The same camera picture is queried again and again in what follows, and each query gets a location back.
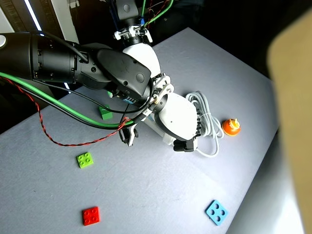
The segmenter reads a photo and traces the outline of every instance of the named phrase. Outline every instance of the yellow top of orange object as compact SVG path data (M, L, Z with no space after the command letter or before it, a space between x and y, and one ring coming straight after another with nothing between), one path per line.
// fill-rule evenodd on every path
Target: yellow top of orange object
M240 124L236 119L228 119L222 123L222 129L229 136L236 136L240 132Z

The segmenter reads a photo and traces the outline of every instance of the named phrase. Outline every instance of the coiled white cable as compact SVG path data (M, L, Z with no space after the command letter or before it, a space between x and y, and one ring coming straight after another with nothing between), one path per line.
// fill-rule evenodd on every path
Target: coiled white cable
M206 96L202 92L197 91L186 95L186 99L190 101L200 112L199 114L201 122L201 129L199 130L200 134L203 137L210 136L213 139L215 139L216 151L214 154L212 155L206 154L198 148L196 150L205 157L217 156L219 153L218 139L224 137L224 132L222 130L219 120L216 117L212 116Z

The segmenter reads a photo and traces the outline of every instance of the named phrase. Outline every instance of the gray tabletop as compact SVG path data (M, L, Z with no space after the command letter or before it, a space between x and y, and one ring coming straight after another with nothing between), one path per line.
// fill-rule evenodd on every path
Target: gray tabletop
M0 227L2 234L224 234L277 130L270 80L234 56L185 29L154 47L175 92L201 90L219 120L238 118L242 131L220 140L208 159L176 153L145 124L128 148L119 137L82 147L60 147L42 132L37 114L0 135ZM124 108L105 91L80 92ZM62 100L100 120L98 108L72 94ZM52 107L43 111L51 136L81 143L110 131L79 123ZM114 114L113 121L120 116ZM201 139L200 148L213 151ZM80 169L76 156L90 152L94 164ZM217 199L229 215L216 226L205 209ZM98 206L101 222L83 226L81 211Z

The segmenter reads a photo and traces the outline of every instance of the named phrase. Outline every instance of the green cable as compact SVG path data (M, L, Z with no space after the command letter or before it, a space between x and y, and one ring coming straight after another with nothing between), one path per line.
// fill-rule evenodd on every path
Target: green cable
M150 21L146 22L146 23L144 24L144 27L146 27L148 24L154 22L156 19L158 19L159 17L161 17L163 14L165 14L165 13L169 10L169 8L172 6L172 3L173 3L173 2L174 2L174 0L171 0L170 3L169 3L169 5L168 5L168 7L167 7L163 12L161 12L158 16L155 16L155 17L152 18Z
M142 17L144 16L145 3L146 3L146 0L143 1L142 14L141 14Z
M2 73L0 72L0 76L2 77L5 77L11 81L14 81L15 83L18 83L26 88L28 88L29 90L33 91L34 93L38 94L39 96L49 100L50 102L53 102L55 105L59 106L60 108L62 108L63 110L66 110L67 112L70 112L71 114L77 116L78 118L80 119L83 119L89 123L92 123L94 125L98 125L98 126L101 126L101 127L111 127L111 128L117 128L120 123L100 123L100 122L97 122L87 116L84 116L83 114L71 109L70 107L66 106L65 104L61 103L60 101L54 99L53 97L47 95L46 93L44 93L43 91L37 89L36 87L32 86L31 84L23 81L22 79L20 78L17 78L17 77L14 77L14 76L11 76L11 75L8 75L6 73ZM129 125L129 124L132 124L133 121L128 121L126 123L126 125Z

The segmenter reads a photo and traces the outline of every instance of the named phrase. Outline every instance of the white light strip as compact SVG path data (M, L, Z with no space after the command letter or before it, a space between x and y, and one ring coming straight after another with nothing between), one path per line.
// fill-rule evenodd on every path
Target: white light strip
M42 31L42 29L41 29L41 27L40 27L40 25L39 25L39 22L38 22L38 20L37 20L37 17L35 16L34 10L33 10L33 8L31 7L31 5L30 5L30 3L29 3L29 0L24 0L24 2L25 2L26 6L27 6L27 8L28 8L28 11L29 11L29 13L30 13L30 15L31 15L31 18L33 18L33 21L34 21L34 23L35 23L37 29L38 29L39 31Z
M64 85L65 85L66 89L69 89L69 86L67 83L64 83Z

